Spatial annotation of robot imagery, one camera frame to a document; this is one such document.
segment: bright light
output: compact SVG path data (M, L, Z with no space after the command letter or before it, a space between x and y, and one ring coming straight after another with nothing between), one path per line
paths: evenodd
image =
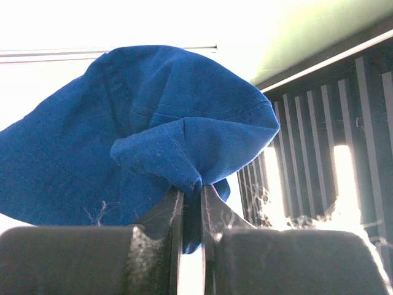
M263 158L267 172L269 200L271 201L268 205L267 215L269 216L269 220L274 223L274 229L278 229L277 227L281 227L281 224L286 224L286 217L284 203L282 201L281 180L276 150L273 147L266 148Z
M32 225L0 213L0 236L7 230L20 226L32 226Z
M360 209L354 165L349 147L334 147L335 176L337 179L338 196L335 213L348 222L360 224Z
M227 205L240 217L244 218L243 205L241 203L238 174L234 173L227 177L229 188L231 189Z

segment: blue bucket hat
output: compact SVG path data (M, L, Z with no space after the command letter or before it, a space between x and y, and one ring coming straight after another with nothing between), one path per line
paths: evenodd
M206 57L115 49L0 132L0 212L38 226L126 226L174 185L191 253L201 188L226 200L225 178L278 130L267 98Z

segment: black plastic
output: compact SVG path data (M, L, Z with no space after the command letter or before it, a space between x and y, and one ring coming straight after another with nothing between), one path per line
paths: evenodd
M221 295L387 295L358 236L327 230L226 230L216 247Z
M183 195L128 227L19 227L0 238L0 294L177 294Z
M214 245L227 228L253 229L250 223L233 212L219 197L214 186L205 186L201 193L202 245L204 260L204 294L216 294Z

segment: ceiling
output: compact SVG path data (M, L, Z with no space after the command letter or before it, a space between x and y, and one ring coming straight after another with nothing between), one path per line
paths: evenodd
M217 44L206 55L255 85L393 13L392 0L9 2L0 50Z

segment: sunlight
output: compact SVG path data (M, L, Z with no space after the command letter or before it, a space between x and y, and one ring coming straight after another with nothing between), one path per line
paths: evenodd
M277 220L275 224L278 225L285 221L286 217L282 200L282 188L276 150L273 147L267 147L263 153L263 158L265 160L267 172L269 200L271 200L268 215L270 219L274 218L274 220Z
M333 214L339 214L340 219L344 218L350 224L360 224L360 204L356 188L355 170L352 154L347 145L334 147L334 162L338 196Z

